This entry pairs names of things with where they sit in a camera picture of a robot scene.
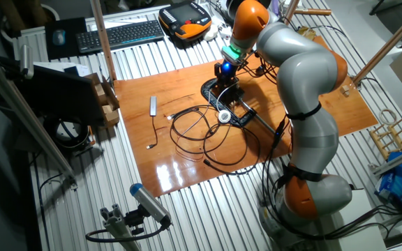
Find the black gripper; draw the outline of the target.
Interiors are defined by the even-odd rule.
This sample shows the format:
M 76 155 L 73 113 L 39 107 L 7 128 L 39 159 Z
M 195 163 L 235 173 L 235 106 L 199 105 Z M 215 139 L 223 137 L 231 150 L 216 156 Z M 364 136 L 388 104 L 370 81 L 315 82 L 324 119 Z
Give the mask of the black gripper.
M 223 61 L 222 63 L 216 63 L 214 65 L 214 74 L 216 76 L 216 88 L 223 89 L 224 82 L 232 81 L 231 85 L 227 89 L 231 89 L 237 84 L 237 78 L 235 78 L 237 71 L 237 66 L 231 64 L 228 61 Z

